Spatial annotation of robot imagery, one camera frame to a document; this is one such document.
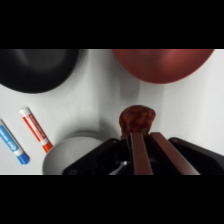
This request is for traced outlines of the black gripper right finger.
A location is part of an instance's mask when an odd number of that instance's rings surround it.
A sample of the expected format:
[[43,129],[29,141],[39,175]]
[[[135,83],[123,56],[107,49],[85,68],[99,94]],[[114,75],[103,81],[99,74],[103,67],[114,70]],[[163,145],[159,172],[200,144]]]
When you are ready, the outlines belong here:
[[188,160],[159,132],[152,132],[150,137],[159,147],[162,155],[181,175],[199,175],[199,172]]

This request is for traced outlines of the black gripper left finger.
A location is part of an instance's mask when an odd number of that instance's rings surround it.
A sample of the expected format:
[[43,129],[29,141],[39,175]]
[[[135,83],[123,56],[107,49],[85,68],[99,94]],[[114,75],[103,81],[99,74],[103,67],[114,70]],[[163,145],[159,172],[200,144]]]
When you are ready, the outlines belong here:
[[131,133],[131,151],[135,175],[152,175],[145,142],[141,133]]

